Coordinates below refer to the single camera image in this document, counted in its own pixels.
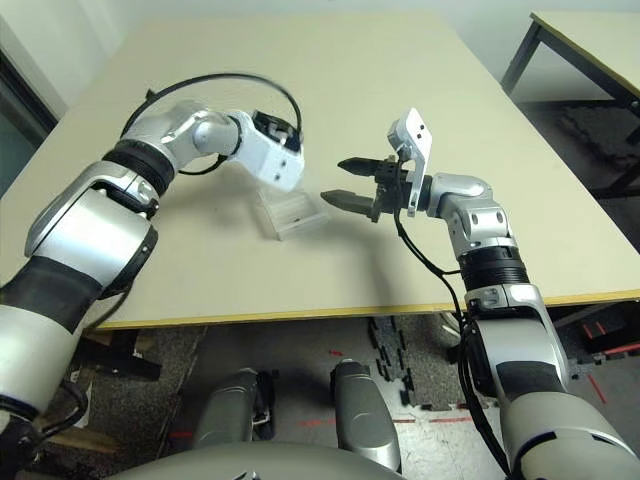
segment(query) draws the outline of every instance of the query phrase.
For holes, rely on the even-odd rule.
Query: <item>clear plastic container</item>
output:
[[[260,199],[279,240],[317,229],[329,221],[329,214],[320,203],[302,188],[283,193],[261,186]]]

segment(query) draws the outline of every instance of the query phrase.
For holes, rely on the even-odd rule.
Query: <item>wire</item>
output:
[[[133,282],[129,284],[129,286],[122,292],[118,301],[114,303],[109,310],[100,315],[95,322],[86,327],[86,330],[94,330],[98,328],[101,324],[109,320],[114,313],[118,311],[118,309],[122,306],[122,304],[127,300],[129,294],[131,293],[131,289],[133,288]]]
[[[60,386],[65,392],[73,397],[76,402],[76,408],[63,420],[43,428],[43,440],[53,437],[54,435],[59,434],[67,428],[72,427],[86,413],[87,408],[89,408],[89,400],[87,399],[87,395],[82,390],[80,390],[75,383],[63,379],[60,383]]]
[[[446,275],[453,275],[454,273],[459,273],[460,270],[451,270],[445,271],[441,268],[437,267],[433,262],[431,262],[424,254],[420,251],[420,249],[413,243],[409,234],[404,229],[402,222],[400,221],[400,211],[402,210],[402,189],[400,186],[400,171],[402,169],[402,164],[405,160],[402,158],[402,154],[400,153],[398,158],[398,166],[396,170],[396,208],[393,211],[393,219],[395,221],[396,230],[398,231],[398,236],[402,239],[404,244],[409,248],[411,253],[415,255],[415,257],[436,277],[440,279],[440,281],[444,284],[444,286],[449,291],[451,298],[453,299],[453,306],[455,308],[454,317],[458,321],[458,327],[460,330],[460,344],[458,345],[458,378],[460,381],[460,388],[462,389],[462,393],[464,394],[465,402],[467,404],[467,408],[469,409],[469,413],[471,418],[473,419],[473,424],[480,433],[480,436],[484,440],[484,443],[487,445],[487,448],[495,458],[496,462],[500,466],[500,468],[504,471],[504,473],[509,476],[509,463],[507,461],[507,456],[505,455],[500,443],[498,442],[495,434],[493,433],[493,429],[487,420],[486,415],[484,414],[484,410],[482,409],[482,405],[480,405],[480,401],[478,400],[477,395],[475,394],[473,382],[471,380],[471,372],[469,371],[469,358],[467,356],[467,337],[469,332],[472,330],[472,325],[469,321],[465,320],[462,315],[462,310],[460,309],[460,303],[458,302],[458,297],[456,295],[455,290],[449,283],[449,281],[445,278]]]
[[[146,109],[148,109],[151,105],[156,103],[161,98],[169,95],[170,93],[173,93],[176,90],[179,90],[181,88],[194,85],[196,83],[208,82],[212,80],[220,80],[225,78],[249,80],[252,82],[262,83],[282,93],[282,95],[284,95],[287,98],[287,100],[289,100],[289,103],[291,104],[291,107],[293,108],[293,111],[296,115],[296,131],[298,132],[298,136],[302,140],[302,113],[300,112],[300,107],[298,106],[298,103],[293,98],[293,96],[283,86],[279,85],[273,80],[270,80],[266,77],[262,77],[260,75],[253,75],[250,73],[240,73],[240,72],[222,72],[222,73],[210,73],[207,75],[200,75],[198,77],[188,78],[186,80],[182,80],[181,82],[174,83],[173,85],[169,85],[168,87],[163,88],[159,92],[151,93],[150,95],[147,96],[147,99],[138,108],[136,108],[134,112],[131,114],[131,116],[127,119],[127,122],[124,124],[124,128],[122,129],[122,133],[120,134],[120,136],[122,137],[124,136],[125,133],[127,133],[129,128],[131,128],[131,125],[133,125],[133,123],[138,119],[138,117]]]
[[[213,165],[211,165],[210,167],[205,168],[204,170],[198,170],[197,172],[189,172],[187,170],[180,170],[180,173],[183,175],[206,175],[207,173],[213,172],[214,170],[217,170],[218,167],[220,165],[222,165],[225,160],[227,159],[226,156],[220,155],[218,156],[218,160],[216,160],[216,163],[214,163]]]

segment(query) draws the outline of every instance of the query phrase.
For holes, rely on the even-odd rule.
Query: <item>white bracket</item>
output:
[[[407,181],[411,182],[411,194],[409,195],[409,204],[407,205],[408,215],[414,217],[418,208],[418,199],[420,198],[420,190],[422,190],[422,181],[427,171],[427,162],[431,153],[432,136],[418,113],[418,110],[411,108],[398,120],[393,122],[389,133],[387,134],[389,143],[396,151],[402,154],[408,160],[415,162],[413,172],[407,174]]]

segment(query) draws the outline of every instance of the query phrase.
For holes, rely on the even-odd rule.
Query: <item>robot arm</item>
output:
[[[211,153],[285,191],[304,169],[300,139],[285,121],[183,101],[140,118],[38,216],[29,260],[0,289],[0,452],[22,435],[31,440],[13,448],[20,443],[21,455],[31,455],[41,438],[30,422],[58,388],[85,313],[130,287],[158,240],[150,220],[160,197],[180,169]]]
[[[352,158],[339,164],[373,176],[375,199],[341,190],[324,192],[323,198],[373,222],[401,206],[410,216],[415,209],[447,223],[467,289],[460,348],[476,390],[498,399],[513,478],[640,478],[640,462],[615,429],[567,392],[564,349],[491,187],[475,177],[424,176],[430,138],[412,109],[389,133],[398,163]],[[415,172],[401,169],[412,160]]]

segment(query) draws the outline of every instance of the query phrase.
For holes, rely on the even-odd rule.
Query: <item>small table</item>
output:
[[[508,95],[542,42],[640,118],[640,13],[533,12],[531,18],[502,78]],[[626,141],[640,144],[640,127]],[[640,161],[591,194],[600,199],[640,195],[640,186],[630,186],[639,176]]]
[[[0,281],[24,264],[25,237],[38,212],[113,147],[147,89],[238,70],[271,77],[298,100],[308,192],[339,188],[373,195],[372,179],[336,164],[352,156],[387,157],[390,123],[413,106],[433,133],[429,173],[475,175],[493,187],[547,304],[640,298],[635,249],[454,31],[420,11],[172,19],[143,26],[2,198]],[[238,81],[203,83],[157,107],[182,98],[216,110],[292,116],[279,94]],[[400,241],[390,215],[374,225],[327,205],[332,218],[326,228],[280,242],[261,227],[255,182],[234,167],[177,176],[153,219],[158,245],[104,328],[452,309],[447,290]],[[404,224],[434,263],[457,268],[444,222],[422,214]],[[462,281],[452,281],[462,298]]]

